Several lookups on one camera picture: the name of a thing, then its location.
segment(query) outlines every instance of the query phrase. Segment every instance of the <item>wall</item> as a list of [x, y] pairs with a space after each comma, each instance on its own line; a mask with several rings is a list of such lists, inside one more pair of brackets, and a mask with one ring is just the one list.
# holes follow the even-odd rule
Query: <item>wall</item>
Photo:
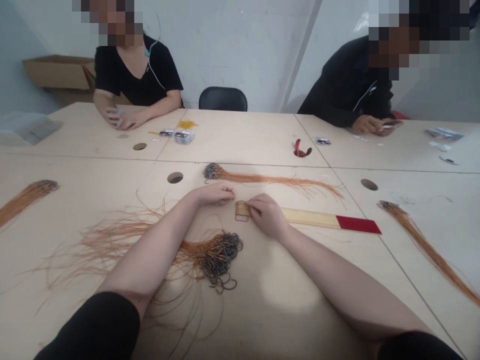
[[[52, 53], [93, 56], [98, 37], [71, 0], [13, 0]], [[209, 86], [236, 87], [250, 111], [279, 112], [315, 0], [136, 0], [144, 29], [170, 49], [196, 108]]]
[[430, 70], [395, 105], [416, 120], [480, 123], [480, 28], [470, 32], [465, 52]]
[[350, 40], [368, 35], [369, 0], [323, 0], [283, 113], [297, 113], [330, 57]]
[[50, 114], [59, 104], [44, 90], [32, 85], [22, 60], [48, 51], [10, 1], [0, 1], [0, 115], [12, 111]]

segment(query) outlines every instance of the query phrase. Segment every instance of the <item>wooden ruler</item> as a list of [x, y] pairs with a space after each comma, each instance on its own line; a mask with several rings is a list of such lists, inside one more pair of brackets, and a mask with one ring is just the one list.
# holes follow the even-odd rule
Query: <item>wooden ruler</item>
[[[312, 225], [321, 228], [341, 229], [336, 215], [320, 212], [302, 211], [282, 208], [286, 220], [292, 224]], [[236, 215], [251, 217], [249, 206], [243, 201], [236, 203]]]
[[[321, 228], [341, 229], [369, 234], [382, 234], [373, 220], [287, 208], [282, 208], [281, 211], [283, 215], [285, 215], [286, 220], [292, 224], [311, 225]], [[236, 203], [235, 215], [244, 217], [252, 216], [250, 208], [243, 201]]]

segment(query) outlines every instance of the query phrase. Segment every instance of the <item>table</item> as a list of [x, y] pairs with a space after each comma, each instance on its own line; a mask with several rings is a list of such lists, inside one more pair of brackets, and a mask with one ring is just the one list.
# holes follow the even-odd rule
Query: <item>table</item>
[[[127, 111], [141, 106], [121, 105]], [[71, 156], [107, 159], [155, 160], [168, 139], [152, 142], [158, 136], [148, 132], [176, 128], [186, 110], [178, 109], [168, 115], [150, 120], [132, 131], [113, 129], [99, 114], [92, 103], [77, 102], [54, 112], [52, 121], [62, 122], [62, 127], [48, 138], [32, 147], [0, 146], [0, 154], [31, 154], [47, 156]], [[135, 145], [145, 144], [142, 150]]]
[[[152, 161], [0, 154], [0, 204], [32, 182], [51, 179], [60, 188], [26, 209], [0, 231], [0, 358], [33, 359], [99, 285], [87, 279], [53, 297], [38, 267], [79, 231], [125, 209]], [[41, 311], [36, 312], [46, 300]]]
[[[480, 174], [356, 169], [335, 169], [335, 173], [365, 216], [375, 219], [381, 239], [466, 358], [478, 358], [478, 306], [445, 279], [377, 202], [399, 204], [436, 251], [478, 290]], [[363, 187], [362, 179], [373, 181], [378, 190]]]
[[294, 155], [297, 139], [304, 152], [315, 147], [292, 114], [188, 109], [184, 120], [198, 124], [192, 129], [195, 141], [184, 146], [170, 140], [158, 160], [329, 167], [318, 151]]
[[[388, 137], [362, 135], [368, 142], [354, 138], [347, 129], [335, 127], [313, 115], [295, 115], [308, 135], [328, 138], [331, 146], [317, 146], [332, 168], [407, 170], [480, 174], [480, 124], [469, 122], [405, 120]], [[458, 141], [436, 140], [426, 129], [449, 128], [465, 135]], [[442, 152], [429, 142], [447, 144]], [[446, 155], [459, 165], [440, 159]]]
[[[323, 179], [334, 186], [341, 184], [334, 171], [328, 168], [221, 165], [230, 172], [270, 176], [291, 176], [295, 172], [301, 178]], [[140, 186], [138, 197], [149, 208], [158, 207], [165, 199], [169, 208], [175, 203], [174, 200], [181, 199], [189, 189], [204, 184], [204, 167], [202, 163], [158, 162]], [[177, 184], [165, 184], [166, 176], [172, 173], [183, 174], [183, 180]], [[247, 201], [266, 192], [285, 208], [365, 218], [346, 190], [342, 191], [345, 196], [343, 202], [337, 202], [327, 192], [325, 196], [317, 194], [310, 199], [280, 184], [234, 186], [236, 200], [239, 201]], [[135, 200], [133, 206], [141, 206]], [[218, 214], [219, 219], [211, 214]], [[195, 342], [187, 358], [207, 358], [214, 353], [221, 358], [231, 355], [239, 359], [254, 358], [259, 354], [265, 358], [286, 359], [369, 359], [359, 344], [352, 341], [350, 329], [345, 327], [325, 297], [282, 246], [263, 235], [253, 222], [235, 221], [234, 215], [234, 203], [226, 205], [221, 211], [215, 206], [203, 208], [186, 237], [187, 240], [193, 240], [205, 229], [217, 229], [223, 225], [225, 230], [237, 233], [244, 242], [244, 249], [232, 262], [230, 271], [232, 278], [238, 281], [237, 288], [225, 291], [222, 295], [224, 309], [220, 327], [208, 340]], [[455, 347], [377, 235], [307, 225], [296, 227], [380, 281], [434, 329], [442, 340]], [[216, 292], [211, 288], [205, 286], [202, 295], [205, 304], [215, 304], [212, 308], [217, 304], [221, 306]], [[219, 311], [210, 309], [209, 312], [208, 318], [204, 316], [203, 333], [200, 336], [215, 328]], [[168, 320], [175, 325], [182, 325], [178, 313], [172, 314]], [[168, 340], [155, 342], [153, 339]], [[153, 333], [142, 334], [134, 358], [163, 358], [177, 340], [177, 336], [161, 328]], [[346, 342], [339, 346], [338, 341]]]
[[[375, 138], [384, 144], [380, 147], [373, 141], [355, 139], [345, 130], [319, 119], [297, 116], [298, 120], [291, 114], [177, 110], [137, 130], [119, 132], [99, 118], [92, 104], [76, 103], [50, 116], [65, 124], [38, 145], [0, 148], [0, 206], [37, 180], [56, 180], [61, 186], [0, 231], [0, 293], [3, 293], [0, 333], [5, 339], [0, 345], [2, 357], [31, 359], [51, 341], [100, 281], [81, 278], [50, 297], [45, 291], [45, 274], [35, 272], [25, 277], [16, 274], [38, 266], [57, 246], [78, 242], [79, 231], [102, 219], [120, 216], [114, 211], [143, 206], [137, 195], [152, 208], [165, 199], [166, 209], [170, 209], [188, 191], [204, 184], [203, 169], [208, 163], [216, 162], [229, 172], [296, 175], [332, 185], [343, 184], [343, 202], [326, 191], [318, 191], [308, 198], [281, 184], [235, 184], [235, 189], [238, 200], [266, 192], [285, 208], [375, 220], [382, 236], [298, 227], [381, 282], [465, 358], [476, 359], [479, 349], [475, 340], [480, 333], [478, 309], [445, 281], [404, 230], [377, 208], [376, 203], [380, 199], [401, 202], [431, 244], [478, 289], [479, 268], [473, 255], [479, 252], [475, 242], [478, 233], [475, 215], [479, 213], [475, 195], [480, 191], [480, 174], [476, 174], [478, 167], [472, 155], [478, 150], [477, 125], [435, 123], [435, 127], [441, 125], [460, 132], [463, 129], [467, 135], [454, 143], [454, 149], [448, 153], [452, 157], [456, 154], [457, 160], [460, 156], [468, 160], [465, 166], [462, 162], [456, 167], [465, 173], [457, 174], [451, 173], [453, 170], [449, 167], [453, 165], [444, 163], [446, 167], [442, 168], [443, 164], [433, 164], [435, 157], [432, 156], [440, 152], [431, 148], [428, 141], [428, 147], [421, 149], [423, 134], [418, 136], [415, 129], [426, 126], [420, 121], [412, 122], [413, 127], [405, 125], [392, 137]], [[155, 135], [148, 134], [149, 131], [175, 128], [181, 120], [198, 124], [193, 128], [196, 138], [189, 146], [176, 144], [172, 138], [162, 139], [160, 143], [151, 141]], [[90, 140], [81, 141], [75, 134]], [[119, 134], [128, 138], [117, 139]], [[315, 148], [311, 140], [314, 136], [327, 137], [333, 145]], [[403, 146], [403, 137], [411, 139], [417, 157]], [[293, 155], [292, 143], [298, 138], [302, 141], [302, 150], [314, 148], [312, 155], [306, 158]], [[131, 151], [132, 144], [137, 142], [148, 146], [142, 151]], [[375, 145], [375, 149], [383, 152], [370, 149], [368, 162], [359, 156], [367, 154], [365, 149], [369, 149], [362, 148], [363, 145]], [[399, 159], [403, 157], [397, 155], [400, 153], [409, 157], [402, 162]], [[403, 171], [384, 170], [389, 157], [393, 166]], [[379, 170], [357, 169], [367, 162], [370, 166], [366, 169], [377, 167]], [[168, 182], [173, 173], [182, 174], [181, 182]], [[361, 179], [375, 182], [379, 190], [367, 190], [360, 184]], [[462, 232], [449, 224], [461, 225]], [[187, 359], [198, 358], [198, 354], [205, 358], [220, 354], [221, 358], [245, 359], [369, 357], [352, 330], [289, 254], [278, 243], [267, 239], [252, 222], [235, 221], [234, 204], [221, 209], [203, 208], [190, 227], [187, 240], [195, 239], [209, 228], [237, 232], [245, 247], [231, 267], [231, 275], [238, 281], [235, 290], [218, 296], [207, 283], [200, 284], [204, 300], [200, 336], [215, 328], [222, 308], [223, 318], [211, 337], [195, 341]], [[181, 285], [181, 282], [171, 282], [167, 291], [175, 293]], [[190, 310], [191, 300], [166, 316], [165, 321], [179, 325]], [[193, 332], [185, 333], [175, 356], [183, 355]], [[164, 328], [144, 331], [133, 358], [165, 357], [177, 340], [175, 331]]]

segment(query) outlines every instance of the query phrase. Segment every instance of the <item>red pliers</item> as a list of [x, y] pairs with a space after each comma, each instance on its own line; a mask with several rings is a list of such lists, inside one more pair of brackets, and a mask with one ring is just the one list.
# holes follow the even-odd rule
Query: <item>red pliers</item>
[[305, 158], [312, 153], [312, 148], [309, 148], [304, 155], [300, 155], [300, 139], [295, 143], [295, 155], [299, 158]]

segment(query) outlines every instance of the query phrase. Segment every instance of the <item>hand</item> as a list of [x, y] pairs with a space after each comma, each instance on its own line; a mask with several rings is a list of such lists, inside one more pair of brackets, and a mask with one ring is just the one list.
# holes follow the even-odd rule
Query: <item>hand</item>
[[392, 118], [384, 118], [383, 120], [384, 125], [393, 126], [391, 128], [384, 128], [383, 131], [379, 132], [377, 135], [381, 137], [386, 137], [393, 133], [396, 129], [401, 127], [404, 122], [402, 120], [392, 119]]
[[200, 206], [217, 205], [223, 206], [230, 200], [235, 200], [237, 195], [233, 187], [223, 182], [217, 182], [207, 186], [199, 187], [191, 192], [197, 196]]
[[362, 115], [351, 128], [357, 134], [378, 134], [384, 130], [384, 122], [370, 115]]
[[134, 130], [141, 127], [148, 120], [150, 120], [143, 110], [129, 112], [121, 117], [121, 121], [118, 123], [118, 130]]
[[250, 207], [251, 217], [257, 226], [269, 237], [280, 240], [290, 229], [282, 209], [269, 195], [257, 195], [246, 204]]
[[118, 109], [114, 107], [106, 107], [105, 110], [103, 111], [103, 117], [106, 119], [106, 121], [110, 124], [113, 125], [114, 127], [117, 126], [120, 120], [120, 115], [115, 115], [110, 112], [117, 111]]

